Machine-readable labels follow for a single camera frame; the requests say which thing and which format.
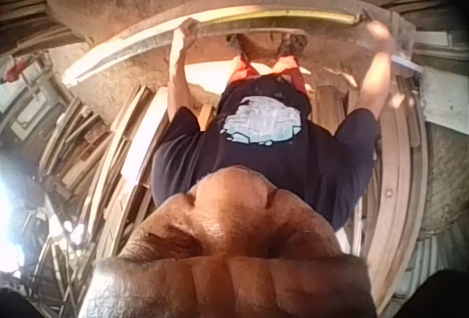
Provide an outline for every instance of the man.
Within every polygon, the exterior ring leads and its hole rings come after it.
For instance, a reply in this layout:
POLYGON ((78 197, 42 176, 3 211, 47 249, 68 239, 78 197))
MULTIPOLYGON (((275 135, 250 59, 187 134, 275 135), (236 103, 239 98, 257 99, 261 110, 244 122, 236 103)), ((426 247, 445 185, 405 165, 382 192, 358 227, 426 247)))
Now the man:
POLYGON ((187 19, 174 32, 171 48, 171 124, 153 160, 154 200, 187 192, 221 168, 244 166, 293 192, 335 230, 341 228, 371 176, 377 118, 389 90, 393 41, 381 23, 371 22, 368 29, 377 54, 354 111, 335 136, 308 120, 311 106, 295 58, 305 40, 296 36, 282 41, 273 74, 264 76, 250 65, 242 38, 231 38, 237 49, 234 71, 216 118, 201 132, 184 73, 185 54, 197 34, 196 21, 187 19))
POLYGON ((194 24, 176 30, 171 50, 171 123, 153 165, 164 202, 117 258, 97 265, 81 317, 376 317, 366 264, 341 252, 333 227, 372 167, 389 86, 387 29, 370 23, 377 54, 356 110, 332 137, 307 122, 292 38, 276 74, 258 77, 243 53, 235 58, 235 79, 201 133, 184 75, 194 24))

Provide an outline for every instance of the red object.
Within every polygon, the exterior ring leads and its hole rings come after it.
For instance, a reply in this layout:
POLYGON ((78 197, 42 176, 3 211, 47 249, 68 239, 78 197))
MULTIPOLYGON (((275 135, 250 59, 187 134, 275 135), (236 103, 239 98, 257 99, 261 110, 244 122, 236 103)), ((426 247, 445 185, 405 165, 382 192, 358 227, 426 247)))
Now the red object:
MULTIPOLYGON (((294 56, 282 56, 279 58, 272 72, 279 75, 288 75, 290 80, 287 79, 287 81, 298 91, 306 93, 305 79, 303 74, 301 74, 300 67, 294 56)), ((235 81, 245 80, 259 75, 259 72, 252 67, 251 63, 245 62, 241 56, 236 56, 233 58, 233 73, 228 80, 228 84, 233 84, 235 81)))
POLYGON ((20 74, 30 65, 31 63, 26 59, 20 59, 10 69, 8 69, 3 75, 5 82, 15 82, 20 78, 20 74))

